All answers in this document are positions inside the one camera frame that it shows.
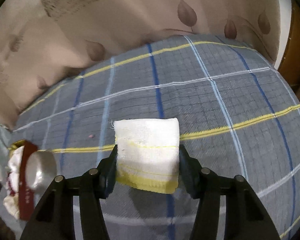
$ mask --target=folded towel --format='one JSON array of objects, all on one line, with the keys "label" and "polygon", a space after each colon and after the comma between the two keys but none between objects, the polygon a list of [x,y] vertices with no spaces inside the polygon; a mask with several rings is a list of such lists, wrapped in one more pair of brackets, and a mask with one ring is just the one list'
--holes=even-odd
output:
[{"label": "folded towel", "polygon": [[179,176],[178,119],[115,121],[114,130],[116,180],[142,190],[173,193]]}]

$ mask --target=yellow thread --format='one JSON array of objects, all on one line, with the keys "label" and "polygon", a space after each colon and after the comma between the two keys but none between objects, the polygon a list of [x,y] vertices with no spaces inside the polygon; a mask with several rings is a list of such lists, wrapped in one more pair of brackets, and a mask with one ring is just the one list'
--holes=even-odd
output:
[{"label": "yellow thread", "polygon": [[289,233],[289,231],[295,226],[296,223],[300,220],[300,216],[293,222],[291,227],[289,227],[283,234],[280,235],[280,238],[283,238],[285,235]]},{"label": "yellow thread", "polygon": [[198,44],[217,44],[217,45],[223,45],[223,46],[228,46],[228,47],[233,47],[233,48],[255,50],[255,49],[252,49],[252,48],[249,48],[249,47],[229,45],[229,44],[213,42],[213,41],[196,41],[196,42],[193,42],[193,44],[194,45],[198,45]]},{"label": "yellow thread", "polygon": [[54,94],[56,91],[58,91],[61,87],[63,87],[65,84],[61,84],[57,86],[55,89],[53,89],[49,94],[47,94],[43,99],[40,99],[39,101],[35,102],[31,106],[29,106],[26,110],[24,110],[20,115],[24,114],[25,112],[29,111],[31,108],[35,107],[39,103],[45,101],[48,97],[50,97],[52,94]]},{"label": "yellow thread", "polygon": [[178,174],[171,175],[171,174],[159,174],[159,173],[152,173],[152,172],[142,171],[142,170],[138,170],[138,169],[126,166],[126,165],[121,164],[121,163],[118,163],[117,165],[128,168],[130,170],[134,170],[134,171],[138,171],[138,172],[142,172],[142,173],[147,173],[147,174],[152,174],[152,175],[167,176],[167,177],[176,177],[176,176],[178,176]]},{"label": "yellow thread", "polygon": [[164,194],[172,194],[175,192],[178,187],[178,181],[159,181],[154,179],[146,179],[143,177],[139,177],[127,172],[120,172],[120,176],[117,173],[116,181],[130,187],[134,187],[137,189],[164,193]]},{"label": "yellow thread", "polygon": [[218,135],[218,134],[221,134],[221,133],[228,132],[229,130],[230,130],[229,127],[223,126],[223,127],[214,128],[214,129],[211,129],[211,130],[185,133],[185,134],[180,135],[180,141],[194,140],[194,139],[198,139],[198,138],[204,138],[204,137],[207,137],[207,136]]},{"label": "yellow thread", "polygon": [[[247,121],[244,122],[240,122],[240,123],[235,123],[233,125],[234,130],[238,130],[238,129],[242,129],[251,125],[254,125],[256,123],[259,122],[263,122],[269,119],[273,119],[276,116],[282,116],[285,114],[290,113],[293,110],[297,110],[298,108],[300,108],[300,104],[296,105],[296,106],[289,106],[288,108],[282,110],[282,111],[278,111],[275,112],[274,114],[265,114],[256,118],[252,118],[249,119]],[[199,138],[205,138],[208,136],[213,136],[213,135],[218,135],[218,134],[222,134],[222,133],[226,133],[229,132],[230,128],[227,126],[223,126],[223,127],[218,127],[218,128],[214,128],[214,129],[210,129],[210,130],[203,130],[203,131],[199,131],[199,132],[192,132],[192,133],[184,133],[180,135],[180,141],[186,141],[186,140],[194,140],[194,139],[199,139]],[[66,148],[66,149],[54,149],[52,150],[55,153],[61,153],[61,152],[65,152],[65,153],[89,153],[89,152],[98,152],[98,151],[112,151],[114,147],[114,144],[112,145],[105,145],[102,148],[100,147],[87,147],[87,148]]]},{"label": "yellow thread", "polygon": [[57,86],[55,89],[53,89],[49,94],[47,94],[44,99],[47,99],[49,96],[51,96],[52,94],[54,94],[55,92],[57,92],[60,88],[62,88],[65,84],[61,84],[59,86]]},{"label": "yellow thread", "polygon": [[[194,44],[194,45],[198,45],[198,44],[216,44],[216,45],[223,45],[223,46],[229,46],[229,47],[234,47],[234,48],[241,48],[241,49],[255,50],[255,49],[251,49],[251,48],[248,48],[248,47],[229,45],[229,44],[224,44],[224,43],[219,43],[219,42],[213,42],[213,41],[196,41],[196,42],[193,42],[193,44]],[[159,50],[157,50],[157,51],[152,52],[152,55],[158,55],[158,54],[161,54],[161,53],[167,52],[167,51],[175,51],[175,50],[187,48],[187,47],[189,47],[189,46],[190,46],[190,44],[187,43],[187,44],[183,44],[183,45],[176,46],[176,47],[173,47],[173,48],[159,49]],[[132,57],[132,58],[129,58],[129,59],[126,59],[126,60],[123,60],[123,61],[120,61],[120,62],[115,63],[115,64],[113,65],[113,67],[118,67],[118,66],[121,66],[121,65],[124,65],[124,64],[130,63],[130,62],[133,62],[133,61],[136,61],[136,60],[144,59],[144,58],[149,57],[150,55],[151,55],[151,54],[146,53],[146,54],[139,55],[139,56],[137,56],[137,57]],[[89,76],[92,76],[92,75],[94,75],[94,74],[97,74],[97,73],[106,71],[106,70],[110,69],[111,67],[112,67],[112,65],[108,65],[108,66],[105,66],[105,67],[102,67],[102,68],[93,70],[93,71],[91,71],[91,72],[88,72],[88,73],[84,74],[83,76],[77,76],[75,79],[89,77]],[[62,85],[56,87],[56,88],[55,88],[54,90],[52,90],[47,96],[45,96],[44,99],[39,100],[38,102],[34,103],[33,105],[31,105],[29,108],[27,108],[27,109],[26,109],[24,112],[22,112],[21,114],[24,114],[25,112],[29,111],[31,108],[33,108],[33,107],[35,107],[36,105],[38,105],[40,102],[43,102],[45,99],[47,99],[48,97],[50,97],[52,94],[54,94],[58,89],[60,89],[60,88],[61,88],[62,86],[64,86],[64,85],[65,85],[65,84],[62,84]]]}]

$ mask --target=blue stripe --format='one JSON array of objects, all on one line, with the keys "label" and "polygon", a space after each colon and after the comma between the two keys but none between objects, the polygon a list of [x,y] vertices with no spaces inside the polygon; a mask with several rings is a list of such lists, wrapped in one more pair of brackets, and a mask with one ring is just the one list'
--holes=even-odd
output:
[{"label": "blue stripe", "polygon": [[[109,76],[109,82],[108,82],[108,86],[106,88],[105,96],[108,96],[111,92],[111,89],[112,89],[114,73],[115,73],[115,68],[113,67],[113,65],[114,65],[114,58],[113,57],[110,59],[110,64],[111,64],[110,76]],[[107,129],[107,124],[108,124],[108,116],[109,116],[109,104],[110,104],[109,99],[106,99],[104,107],[103,107],[101,131],[100,131],[100,137],[99,137],[99,148],[100,149],[105,144],[105,136],[106,136],[106,129]],[[98,155],[97,155],[96,167],[98,166],[100,161],[103,159],[103,157],[104,157],[103,152],[99,151]]]},{"label": "blue stripe", "polygon": [[[80,95],[81,95],[81,91],[82,91],[82,87],[83,87],[83,80],[84,80],[84,78],[80,78],[79,88],[78,88],[78,92],[77,92],[77,95],[76,95],[75,100],[74,100],[73,107],[76,107],[77,104],[79,103],[79,99],[80,99]],[[74,109],[71,110],[70,113],[69,113],[69,122],[68,122],[67,130],[66,130],[65,139],[64,139],[63,145],[62,145],[63,149],[67,148],[68,139],[69,139],[69,132],[70,132],[71,124],[72,124],[72,121],[73,121],[73,114],[74,114]],[[62,172],[62,168],[63,168],[63,162],[64,162],[64,153],[61,153],[61,156],[60,156],[60,170],[61,170],[61,172]]]},{"label": "blue stripe", "polygon": [[[155,65],[154,57],[152,55],[152,48],[150,44],[147,44],[148,47],[148,52],[151,54],[150,55],[150,63],[152,66],[152,75],[154,78],[154,84],[157,86],[159,85],[159,78],[158,78],[158,73],[157,73],[157,68]],[[156,101],[157,101],[157,108],[158,108],[158,113],[159,113],[159,118],[163,119],[164,118],[164,111],[163,111],[163,105],[162,105],[162,100],[161,100],[161,92],[159,88],[155,89],[155,95],[156,95]],[[171,194],[166,195],[166,202],[167,202],[167,217],[168,218],[173,218],[174,217],[174,198]],[[170,240],[175,239],[175,225],[170,224],[168,225],[168,237]]]},{"label": "blue stripe", "polygon": [[[230,49],[232,49],[237,55],[238,57],[240,58],[240,60],[242,61],[244,67],[246,68],[246,70],[250,70],[247,62],[245,61],[245,59],[243,58],[243,56],[238,52],[236,51],[234,48],[232,47],[229,47]],[[274,114],[274,110],[267,98],[267,96],[265,95],[264,91],[262,90],[260,84],[259,84],[259,81],[256,77],[256,75],[252,72],[250,72],[250,74],[253,76],[253,79],[261,93],[261,95],[263,96],[264,100],[266,101],[268,107],[270,108],[270,111],[272,114]],[[290,149],[289,149],[289,146],[288,146],[288,142],[287,142],[287,138],[284,134],[284,131],[282,129],[282,126],[280,124],[280,121],[277,117],[274,118],[277,125],[278,125],[278,128],[280,130],[280,133],[281,133],[281,136],[282,136],[282,139],[283,139],[283,143],[284,143],[284,146],[286,148],[286,151],[287,151],[287,154],[288,154],[288,160],[289,160],[289,165],[290,165],[290,170],[293,171],[293,164],[292,164],[292,158],[291,158],[291,154],[290,154]],[[292,195],[293,195],[293,203],[292,203],[292,216],[291,216],[291,223],[290,223],[290,226],[292,226],[293,224],[293,218],[294,218],[294,211],[295,211],[295,205],[296,205],[296,182],[295,182],[295,178],[294,178],[294,175],[292,176]],[[289,231],[289,236],[288,236],[288,239],[290,239],[291,237],[291,230]]]},{"label": "blue stripe", "polygon": [[217,84],[214,80],[211,79],[211,76],[209,75],[209,72],[205,66],[205,64],[203,63],[200,55],[199,55],[199,52],[197,51],[196,47],[194,46],[194,44],[192,43],[192,41],[189,39],[189,37],[187,36],[184,36],[186,38],[186,40],[188,41],[188,43],[190,44],[191,46],[191,49],[195,55],[195,57],[197,58],[197,61],[203,71],[203,73],[205,74],[205,76],[209,79],[210,81],[210,84],[212,86],[212,89],[213,89],[213,92],[216,96],[216,99],[220,105],[220,108],[221,108],[221,111],[223,113],[223,116],[225,117],[226,119],[226,123],[227,123],[227,126],[228,127],[231,127],[230,129],[230,134],[231,134],[231,137],[232,137],[232,140],[234,142],[234,147],[236,149],[236,153],[238,155],[238,161],[239,161],[239,165],[240,165],[240,168],[241,168],[241,174],[246,178],[247,181],[249,181],[249,177],[248,177],[248,172],[247,172],[247,167],[246,167],[246,163],[245,163],[245,160],[244,160],[244,155],[243,155],[243,151],[242,151],[242,147],[241,147],[241,144],[240,144],[240,140],[239,140],[239,137],[237,135],[237,132],[233,129],[233,122],[232,122],[232,119],[230,117],[230,114],[226,108],[226,105],[220,95],[220,92],[218,90],[218,87],[217,87]]}]

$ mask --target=screw head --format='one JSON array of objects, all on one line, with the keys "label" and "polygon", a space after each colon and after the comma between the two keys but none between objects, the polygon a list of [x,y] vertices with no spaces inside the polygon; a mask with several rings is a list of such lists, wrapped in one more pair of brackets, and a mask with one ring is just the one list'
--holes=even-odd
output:
[{"label": "screw head", "polygon": [[98,169],[96,169],[96,168],[93,168],[93,169],[89,170],[90,175],[96,175],[97,173],[98,173]]},{"label": "screw head", "polygon": [[237,180],[237,181],[239,181],[239,182],[244,182],[244,176],[241,176],[241,175],[237,175],[237,176],[235,176],[235,179]]},{"label": "screw head", "polygon": [[202,168],[202,169],[201,169],[201,172],[202,172],[203,174],[209,174],[209,173],[210,173],[210,169],[208,169],[208,168]]},{"label": "screw head", "polygon": [[63,180],[63,176],[58,175],[58,176],[56,176],[56,177],[54,178],[54,180],[55,180],[55,182],[60,182],[60,181]]}]

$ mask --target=plaid fabric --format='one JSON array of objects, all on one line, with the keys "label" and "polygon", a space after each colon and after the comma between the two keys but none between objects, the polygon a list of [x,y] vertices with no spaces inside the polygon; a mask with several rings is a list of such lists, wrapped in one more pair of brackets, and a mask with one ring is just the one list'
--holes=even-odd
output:
[{"label": "plaid fabric", "polygon": [[[246,177],[290,238],[300,225],[300,104],[280,74],[237,41],[178,36],[97,64],[29,107],[13,140],[53,150],[69,178],[110,154],[112,121],[174,117],[190,155],[219,175]],[[198,207],[182,183],[173,195],[116,183],[101,204],[111,239],[188,239]],[[221,206],[218,239],[224,198]],[[82,239],[77,198],[74,211]]]}]

